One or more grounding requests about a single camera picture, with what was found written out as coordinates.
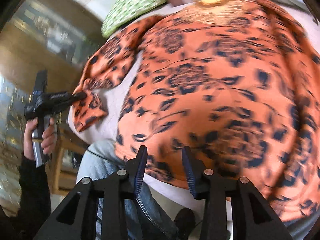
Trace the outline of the black sleeved left forearm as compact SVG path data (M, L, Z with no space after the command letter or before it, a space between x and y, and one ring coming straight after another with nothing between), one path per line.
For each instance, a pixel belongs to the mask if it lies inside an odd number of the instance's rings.
M22 192L15 226L21 239L33 239L51 214L46 169L23 156L19 173Z

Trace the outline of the person's left hand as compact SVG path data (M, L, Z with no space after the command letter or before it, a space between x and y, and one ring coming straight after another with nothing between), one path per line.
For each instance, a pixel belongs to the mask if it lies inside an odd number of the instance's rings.
M29 160L35 160L36 154L34 150L38 150L42 148L42 152L44 155L50 155L54 150L57 135L55 134L55 120L54 118L50 118L49 126L42 133L42 141L35 141L32 139L33 131L37 128L38 118L28 120L24 130L23 136L23 154Z

